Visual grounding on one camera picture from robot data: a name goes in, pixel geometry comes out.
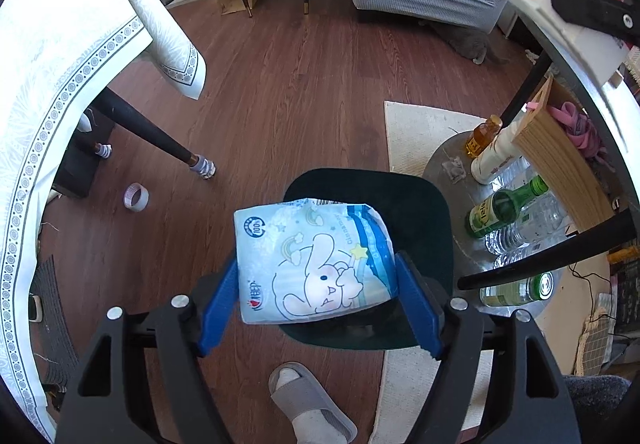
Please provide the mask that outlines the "blue white tissue pack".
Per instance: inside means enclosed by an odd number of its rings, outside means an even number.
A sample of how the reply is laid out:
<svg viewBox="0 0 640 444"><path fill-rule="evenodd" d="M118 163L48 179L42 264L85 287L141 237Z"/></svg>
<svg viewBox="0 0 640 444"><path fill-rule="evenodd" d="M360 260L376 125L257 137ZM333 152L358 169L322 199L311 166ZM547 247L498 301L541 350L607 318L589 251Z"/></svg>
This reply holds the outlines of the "blue white tissue pack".
<svg viewBox="0 0 640 444"><path fill-rule="evenodd" d="M310 323L397 296L395 253L367 204L304 198L234 212L242 321Z"/></svg>

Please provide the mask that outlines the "dark green trash bin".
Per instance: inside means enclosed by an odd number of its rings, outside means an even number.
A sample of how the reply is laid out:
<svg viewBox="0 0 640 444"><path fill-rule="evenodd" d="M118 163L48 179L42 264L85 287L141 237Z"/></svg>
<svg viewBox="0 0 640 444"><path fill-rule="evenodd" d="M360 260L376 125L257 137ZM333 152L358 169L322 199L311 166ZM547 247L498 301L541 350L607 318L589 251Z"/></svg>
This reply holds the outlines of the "dark green trash bin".
<svg viewBox="0 0 640 444"><path fill-rule="evenodd" d="M292 339L341 350L397 350L420 346L441 357L446 303L452 293L454 244L449 208L439 189L417 176L361 169L320 168L299 175L285 201L316 198L367 204L382 216L393 252L422 275L409 280L411 299L318 322L282 325Z"/></svg>

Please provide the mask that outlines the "green beverage can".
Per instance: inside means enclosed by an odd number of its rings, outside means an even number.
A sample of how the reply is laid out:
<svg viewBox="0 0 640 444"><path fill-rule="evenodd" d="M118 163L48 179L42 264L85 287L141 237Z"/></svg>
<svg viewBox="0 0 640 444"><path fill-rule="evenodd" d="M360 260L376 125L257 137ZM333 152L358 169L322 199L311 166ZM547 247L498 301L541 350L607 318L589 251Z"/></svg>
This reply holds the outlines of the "green beverage can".
<svg viewBox="0 0 640 444"><path fill-rule="evenodd" d="M523 278L516 282L489 286L480 290L480 302L490 308L507 308L536 301L547 301L554 291L554 277L551 272Z"/></svg>

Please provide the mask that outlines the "wooden shelf panel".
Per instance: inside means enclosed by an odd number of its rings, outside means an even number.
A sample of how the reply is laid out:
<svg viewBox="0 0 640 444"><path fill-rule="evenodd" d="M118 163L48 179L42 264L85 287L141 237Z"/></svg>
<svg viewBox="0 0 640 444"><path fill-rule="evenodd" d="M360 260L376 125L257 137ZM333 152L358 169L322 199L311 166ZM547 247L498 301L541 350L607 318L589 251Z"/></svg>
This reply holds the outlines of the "wooden shelf panel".
<svg viewBox="0 0 640 444"><path fill-rule="evenodd" d="M514 144L548 184L578 232L612 218L613 209L585 157L570 140L551 108L577 102L553 78L548 78L527 103Z"/></svg>

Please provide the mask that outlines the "amber drink bottle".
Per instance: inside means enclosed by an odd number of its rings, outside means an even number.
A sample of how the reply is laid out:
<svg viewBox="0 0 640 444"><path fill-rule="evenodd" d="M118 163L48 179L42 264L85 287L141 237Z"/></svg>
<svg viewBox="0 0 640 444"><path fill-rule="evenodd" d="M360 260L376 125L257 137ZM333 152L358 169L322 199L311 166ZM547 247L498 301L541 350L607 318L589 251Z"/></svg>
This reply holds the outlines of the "amber drink bottle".
<svg viewBox="0 0 640 444"><path fill-rule="evenodd" d="M502 120L497 115L490 115L488 119L479 124L471 132L465 142L466 154L475 159L494 140L502 129Z"/></svg>

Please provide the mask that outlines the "white tall bottle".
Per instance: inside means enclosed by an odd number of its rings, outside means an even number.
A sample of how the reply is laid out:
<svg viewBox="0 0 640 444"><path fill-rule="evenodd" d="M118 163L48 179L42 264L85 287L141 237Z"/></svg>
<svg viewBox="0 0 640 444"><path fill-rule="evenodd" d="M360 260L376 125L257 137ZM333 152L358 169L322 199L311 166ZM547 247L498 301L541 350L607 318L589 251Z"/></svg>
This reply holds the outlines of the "white tall bottle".
<svg viewBox="0 0 640 444"><path fill-rule="evenodd" d="M520 120L512 121L489 143L471 164L471 175L478 184L489 184L522 156L515 144Z"/></svg>

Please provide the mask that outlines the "clear plastic water bottle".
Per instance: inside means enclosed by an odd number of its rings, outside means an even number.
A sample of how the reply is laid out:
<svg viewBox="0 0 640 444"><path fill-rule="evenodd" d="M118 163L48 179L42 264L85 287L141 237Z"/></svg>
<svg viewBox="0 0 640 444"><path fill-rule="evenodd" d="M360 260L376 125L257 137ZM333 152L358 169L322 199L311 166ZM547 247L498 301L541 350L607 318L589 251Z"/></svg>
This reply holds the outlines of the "clear plastic water bottle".
<svg viewBox="0 0 640 444"><path fill-rule="evenodd" d="M494 256L543 242L552 235L564 234L572 224L562 204L547 192L525 206L518 219L485 237L485 247Z"/></svg>

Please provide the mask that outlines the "green glass bottle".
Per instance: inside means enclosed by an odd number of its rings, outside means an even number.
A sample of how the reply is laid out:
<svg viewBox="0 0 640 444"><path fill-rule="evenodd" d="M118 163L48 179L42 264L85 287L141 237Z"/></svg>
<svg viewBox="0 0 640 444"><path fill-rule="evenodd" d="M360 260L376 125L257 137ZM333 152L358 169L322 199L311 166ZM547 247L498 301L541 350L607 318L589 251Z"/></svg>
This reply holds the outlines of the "green glass bottle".
<svg viewBox="0 0 640 444"><path fill-rule="evenodd" d="M534 176L516 190L497 190L468 212L465 218L466 231L473 238L483 238L511 225L520 217L525 206L548 190L549 186L540 175Z"/></svg>

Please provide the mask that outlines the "grey slipper foot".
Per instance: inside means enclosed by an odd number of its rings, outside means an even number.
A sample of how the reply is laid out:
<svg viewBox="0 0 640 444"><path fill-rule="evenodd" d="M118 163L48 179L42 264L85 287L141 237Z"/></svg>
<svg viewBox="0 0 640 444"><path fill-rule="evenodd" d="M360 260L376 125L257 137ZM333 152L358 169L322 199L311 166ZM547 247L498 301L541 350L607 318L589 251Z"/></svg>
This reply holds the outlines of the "grey slipper foot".
<svg viewBox="0 0 640 444"><path fill-rule="evenodd" d="M271 401L292 424L297 443L345 444L356 440L356 424L303 364L280 365L271 373L268 388Z"/></svg>

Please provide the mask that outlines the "clear tape roll on floor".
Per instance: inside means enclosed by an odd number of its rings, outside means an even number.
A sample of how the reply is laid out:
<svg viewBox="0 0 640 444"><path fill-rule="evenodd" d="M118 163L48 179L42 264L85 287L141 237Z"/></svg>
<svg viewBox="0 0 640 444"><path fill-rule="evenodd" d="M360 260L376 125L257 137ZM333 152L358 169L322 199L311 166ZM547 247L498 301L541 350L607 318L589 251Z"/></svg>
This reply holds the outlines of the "clear tape roll on floor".
<svg viewBox="0 0 640 444"><path fill-rule="evenodd" d="M149 203L149 191L140 183L130 184L122 196L124 207L132 212L143 211Z"/></svg>

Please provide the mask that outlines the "floral tablecloth table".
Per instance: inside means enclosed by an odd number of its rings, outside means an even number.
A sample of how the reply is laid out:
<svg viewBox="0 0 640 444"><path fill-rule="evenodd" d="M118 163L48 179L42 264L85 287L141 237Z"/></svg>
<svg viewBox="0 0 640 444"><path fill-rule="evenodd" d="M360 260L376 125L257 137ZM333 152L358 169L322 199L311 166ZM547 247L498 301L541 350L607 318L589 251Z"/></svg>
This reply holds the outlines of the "floral tablecloth table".
<svg viewBox="0 0 640 444"><path fill-rule="evenodd" d="M203 57L160 0L1 0L1 383L40 443L56 433L28 321L43 210L82 114L138 57L200 96Z"/></svg>

